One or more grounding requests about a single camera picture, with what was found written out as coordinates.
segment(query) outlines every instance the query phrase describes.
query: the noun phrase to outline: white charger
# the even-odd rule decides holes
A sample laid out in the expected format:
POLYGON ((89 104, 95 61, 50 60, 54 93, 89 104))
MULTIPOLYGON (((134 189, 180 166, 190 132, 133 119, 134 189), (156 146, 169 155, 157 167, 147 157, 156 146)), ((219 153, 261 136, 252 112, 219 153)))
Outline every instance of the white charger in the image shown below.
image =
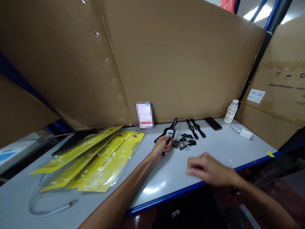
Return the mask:
POLYGON ((237 133, 239 133, 240 136, 246 138, 246 139, 250 139, 253 138, 253 133, 251 133, 250 131, 246 130, 245 128, 243 128, 240 125, 236 125, 236 124, 231 124, 231 127, 233 128, 233 130, 235 130, 237 133))
POLYGON ((241 132, 239 133, 240 136, 250 139, 252 137, 252 133, 250 131, 247 131, 246 129, 242 128, 241 132))

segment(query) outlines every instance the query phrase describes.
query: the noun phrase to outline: white table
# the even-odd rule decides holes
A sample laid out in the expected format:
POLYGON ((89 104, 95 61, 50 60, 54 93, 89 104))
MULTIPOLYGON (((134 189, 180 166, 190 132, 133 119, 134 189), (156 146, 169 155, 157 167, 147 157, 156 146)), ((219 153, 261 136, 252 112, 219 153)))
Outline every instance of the white table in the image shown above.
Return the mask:
MULTIPOLYGON (((214 131, 206 121, 196 121, 207 137, 202 138, 197 132, 199 136, 196 140, 197 146, 192 146, 191 151, 173 149, 165 156, 140 187, 130 206, 130 212, 153 206, 202 185, 198 178, 185 174, 189 157, 197 157, 206 151, 221 163, 237 168, 268 160, 270 157, 266 153, 267 150, 272 153, 277 152, 258 136, 255 135, 253 140, 247 140, 239 136, 222 119, 217 119, 217 122, 222 126, 222 130, 214 131)), ((170 124, 160 124, 154 129, 146 130, 139 130, 136 127, 126 128, 125 130, 145 132, 146 135, 114 187, 106 193, 79 192, 76 189, 42 193, 35 206, 37 211, 53 210, 76 198, 78 202, 67 210, 51 216, 43 218, 33 216, 28 211, 28 202, 42 175, 29 175, 29 173, 46 163, 51 154, 70 138, 67 137, 0 188, 0 228, 77 228, 147 156, 154 146, 154 139, 169 126, 170 124)), ((181 134, 184 133, 192 134, 186 122, 179 122, 176 125, 175 139, 180 139, 181 134)))

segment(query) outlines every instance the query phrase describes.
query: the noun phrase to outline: cardboard box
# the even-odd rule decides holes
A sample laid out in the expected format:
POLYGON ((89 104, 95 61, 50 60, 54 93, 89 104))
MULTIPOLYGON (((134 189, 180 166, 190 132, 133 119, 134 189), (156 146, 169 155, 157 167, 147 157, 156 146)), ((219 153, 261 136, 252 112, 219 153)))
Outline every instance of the cardboard box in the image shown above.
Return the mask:
POLYGON ((60 118, 2 74, 0 105, 0 149, 60 118))
POLYGON ((0 49, 75 130, 223 116, 265 31, 203 0, 2 1, 0 49))
POLYGON ((305 125, 304 23, 277 27, 236 115, 276 149, 305 125))

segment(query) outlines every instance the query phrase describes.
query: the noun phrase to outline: white bottle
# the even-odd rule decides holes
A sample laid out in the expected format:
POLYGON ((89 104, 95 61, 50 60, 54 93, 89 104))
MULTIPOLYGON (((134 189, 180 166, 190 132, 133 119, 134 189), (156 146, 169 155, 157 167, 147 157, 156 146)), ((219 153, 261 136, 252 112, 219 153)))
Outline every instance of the white bottle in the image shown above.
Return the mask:
POLYGON ((233 118, 237 112, 238 109, 238 100, 233 100, 233 102, 230 104, 230 106, 228 107, 227 113, 225 118, 223 119, 223 121, 225 123, 230 124, 233 121, 233 118))

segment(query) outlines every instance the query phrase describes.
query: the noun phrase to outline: plastic bag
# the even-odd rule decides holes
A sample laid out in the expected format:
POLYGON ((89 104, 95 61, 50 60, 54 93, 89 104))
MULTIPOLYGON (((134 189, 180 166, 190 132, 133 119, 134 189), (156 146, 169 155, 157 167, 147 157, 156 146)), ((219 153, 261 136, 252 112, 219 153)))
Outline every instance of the plastic bag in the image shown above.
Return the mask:
POLYGON ((221 0, 219 6, 231 13, 234 13, 235 0, 221 0))
POLYGON ((59 176, 57 176, 53 181, 51 181, 50 184, 43 188, 40 192, 62 188, 66 186, 116 134, 117 133, 113 133, 109 135, 108 137, 88 149, 70 167, 64 170, 59 176))
POLYGON ((144 135, 145 133, 132 131, 127 140, 122 143, 122 146, 113 152, 78 190, 107 192, 131 158, 144 135))
POLYGON ((107 130, 97 134, 93 135, 91 137, 85 138, 83 141, 81 141, 76 146, 71 147, 70 149, 65 150, 65 153, 60 154, 59 157, 52 159, 47 164, 41 166, 40 168, 36 169, 31 174, 37 174, 37 173, 52 173, 56 171, 57 169, 61 168, 65 164, 69 163, 79 155, 81 155, 83 152, 109 136, 110 134, 113 134, 117 130, 119 130, 120 127, 110 127, 107 130))
POLYGON ((67 185, 66 189, 79 188, 86 182, 96 170, 107 160, 107 158, 117 151, 126 140, 130 131, 120 131, 116 136, 86 165, 86 167, 67 185))

